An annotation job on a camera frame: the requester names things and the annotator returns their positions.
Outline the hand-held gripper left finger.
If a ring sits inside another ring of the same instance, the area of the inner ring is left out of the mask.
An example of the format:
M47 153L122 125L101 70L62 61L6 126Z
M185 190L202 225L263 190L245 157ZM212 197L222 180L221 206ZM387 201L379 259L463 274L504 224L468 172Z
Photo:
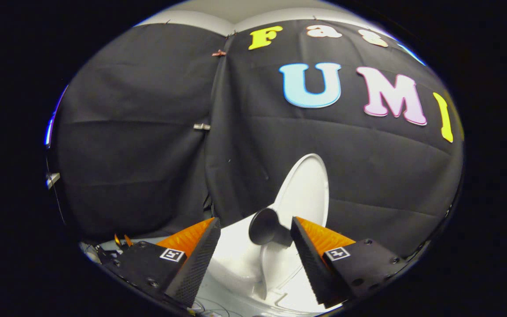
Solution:
M121 254L105 255L104 267L157 302L190 308L220 233L219 219L209 218L158 243L129 243Z

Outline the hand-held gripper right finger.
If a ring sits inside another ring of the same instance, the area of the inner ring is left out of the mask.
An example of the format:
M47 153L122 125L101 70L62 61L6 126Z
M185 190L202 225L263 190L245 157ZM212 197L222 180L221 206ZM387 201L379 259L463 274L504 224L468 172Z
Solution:
M370 297L408 265L373 239L354 241L304 218L292 219L290 234L316 301L325 307Z

